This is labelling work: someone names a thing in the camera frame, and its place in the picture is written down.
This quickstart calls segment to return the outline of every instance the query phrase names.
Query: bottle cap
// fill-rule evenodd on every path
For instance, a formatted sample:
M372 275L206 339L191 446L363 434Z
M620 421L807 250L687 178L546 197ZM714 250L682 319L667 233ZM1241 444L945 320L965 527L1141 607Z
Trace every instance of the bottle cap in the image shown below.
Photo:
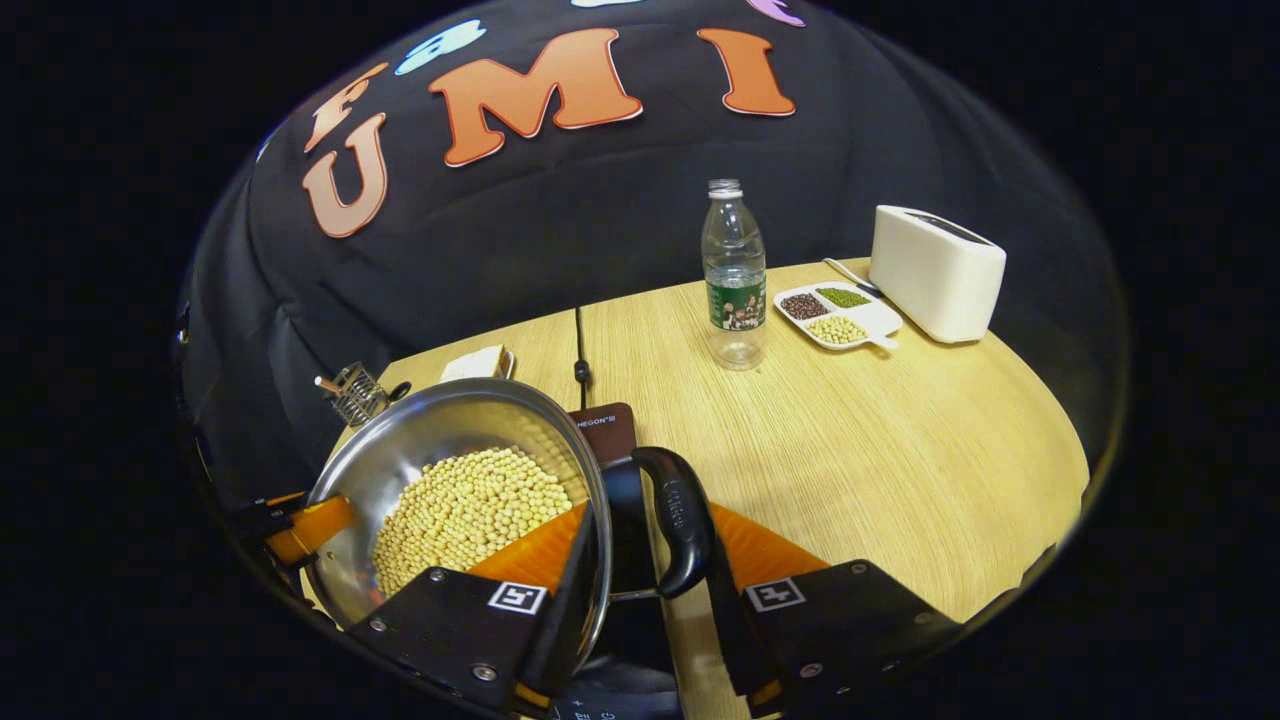
M736 179L722 178L713 179L707 183L707 197L713 200L728 200L731 197L742 197L742 186L739 184Z

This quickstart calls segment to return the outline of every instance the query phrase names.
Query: bottle label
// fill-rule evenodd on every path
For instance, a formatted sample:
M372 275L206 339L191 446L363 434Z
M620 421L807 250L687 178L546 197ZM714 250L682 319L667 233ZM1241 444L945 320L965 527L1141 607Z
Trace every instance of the bottle label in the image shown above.
M751 331L764 324L764 281L746 287L707 283L712 324L724 331Z

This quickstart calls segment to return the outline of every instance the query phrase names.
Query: white toaster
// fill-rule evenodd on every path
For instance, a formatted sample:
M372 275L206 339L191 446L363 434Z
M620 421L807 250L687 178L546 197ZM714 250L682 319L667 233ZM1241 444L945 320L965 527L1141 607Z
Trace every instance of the white toaster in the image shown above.
M938 342L987 334L1005 251L937 215L878 205L870 281Z

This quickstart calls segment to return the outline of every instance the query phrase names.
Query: black cable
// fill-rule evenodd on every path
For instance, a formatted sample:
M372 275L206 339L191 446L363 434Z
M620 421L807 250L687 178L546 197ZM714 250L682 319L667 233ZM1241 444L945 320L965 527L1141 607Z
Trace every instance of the black cable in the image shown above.
M582 388L582 400L579 410L586 410L586 388L591 384L591 365L586 363L582 352L582 309L573 309L573 324L577 325L577 363L573 363L573 379Z

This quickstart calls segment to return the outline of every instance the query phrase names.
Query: orange letter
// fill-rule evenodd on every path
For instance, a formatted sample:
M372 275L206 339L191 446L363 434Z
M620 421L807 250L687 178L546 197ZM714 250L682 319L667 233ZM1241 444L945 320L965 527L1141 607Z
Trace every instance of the orange letter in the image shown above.
M378 142L378 128L387 120L387 113L378 113L361 123L347 136L347 147L356 151L356 165L360 168L360 197L346 205L338 197L338 186L333 181L333 164L338 154L330 151L316 160L302 178L302 188L311 196L311 209L316 214L320 229L330 237L347 237L369 224L383 206L387 197L387 164L383 161L383 149Z
M553 37L529 74L493 60L475 60L435 78L428 90L444 95L453 147L444 154L451 168L466 165L502 149L506 136L489 129L489 110L522 137L534 137L552 91L559 88L561 109L552 122L562 129L585 128L634 118L644 110L622 90L609 45L618 31L580 29Z
M311 149L316 146L317 142L324 140L324 136L329 135L329 131L338 127L348 114L351 114L351 108L346 108L347 102L355 102L360 100L360 96L365 94L369 87L369 78L376 76L378 73L387 69L387 63L380 63L376 68L366 72L347 87L338 91L338 95L324 101L324 105L316 108L311 117L316 119L315 128L311 131L311 140L307 141L307 146L302 149L303 152L311 152Z
M768 40L732 29L703 28L698 37L719 50L728 74L728 92L722 100L736 113L754 115L790 115L796 104L778 90L764 51L773 47Z

